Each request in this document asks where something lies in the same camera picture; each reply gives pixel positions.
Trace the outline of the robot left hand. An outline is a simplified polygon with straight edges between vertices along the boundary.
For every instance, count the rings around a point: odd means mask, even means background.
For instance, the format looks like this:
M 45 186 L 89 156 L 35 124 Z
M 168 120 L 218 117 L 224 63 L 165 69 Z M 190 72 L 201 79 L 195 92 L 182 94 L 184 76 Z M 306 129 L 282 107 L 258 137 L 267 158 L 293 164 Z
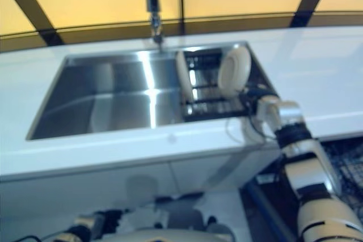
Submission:
M 119 221 L 124 215 L 124 212 L 119 209 L 111 209 L 106 211 L 97 211 L 95 214 L 100 215 L 103 218 L 102 227 L 99 232 L 99 237 L 102 237 L 103 235 L 116 233 Z

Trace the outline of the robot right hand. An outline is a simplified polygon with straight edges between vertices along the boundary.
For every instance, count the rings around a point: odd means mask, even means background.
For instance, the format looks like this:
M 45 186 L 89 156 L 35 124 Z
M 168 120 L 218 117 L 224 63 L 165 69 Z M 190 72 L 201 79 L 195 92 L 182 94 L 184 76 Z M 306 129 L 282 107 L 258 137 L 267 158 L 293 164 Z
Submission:
M 239 99 L 247 109 L 248 116 L 261 122 L 267 122 L 270 105 L 280 102 L 273 90 L 262 85 L 245 87 L 240 92 Z

